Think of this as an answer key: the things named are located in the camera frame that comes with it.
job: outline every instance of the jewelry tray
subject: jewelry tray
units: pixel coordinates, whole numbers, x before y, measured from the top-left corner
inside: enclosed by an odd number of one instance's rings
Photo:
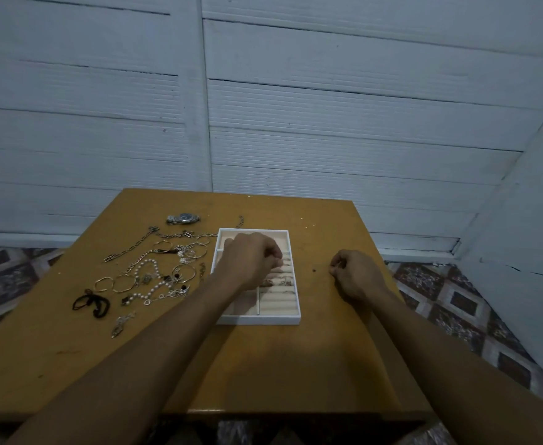
[[[217,324],[299,324],[301,307],[298,302],[297,279],[287,230],[220,228],[211,273],[222,257],[224,241],[233,239],[241,232],[245,234],[260,232],[274,239],[282,250],[284,265],[268,274],[262,283],[264,286],[241,293],[224,311]]]

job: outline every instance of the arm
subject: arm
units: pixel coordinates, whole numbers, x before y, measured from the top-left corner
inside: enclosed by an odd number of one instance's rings
[[[457,443],[543,443],[543,400],[408,309],[369,256],[342,250],[329,272],[347,296],[370,305]]]
[[[220,315],[280,266],[281,257],[262,234],[227,239],[216,271],[194,293],[61,392],[8,444],[138,442]]]

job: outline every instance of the hand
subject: hand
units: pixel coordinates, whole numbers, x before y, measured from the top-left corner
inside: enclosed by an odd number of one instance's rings
[[[236,282],[238,292],[258,287],[271,269],[282,266],[282,252],[274,239],[259,232],[226,239],[215,275]]]
[[[329,265],[329,273],[352,298],[372,302],[374,293],[388,291],[385,279],[372,258],[357,250],[340,250]]]

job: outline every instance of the wristwatch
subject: wristwatch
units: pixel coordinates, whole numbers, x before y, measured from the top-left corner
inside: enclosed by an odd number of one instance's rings
[[[199,215],[189,214],[188,212],[183,212],[178,217],[174,215],[166,217],[166,223],[169,225],[188,225],[195,222],[199,222]]]

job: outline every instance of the forearm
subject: forearm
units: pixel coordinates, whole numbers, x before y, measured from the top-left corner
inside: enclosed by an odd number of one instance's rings
[[[9,444],[132,444],[154,421],[237,288],[212,276],[27,421]]]
[[[543,401],[413,313],[368,297],[433,409],[460,444],[543,443]]]

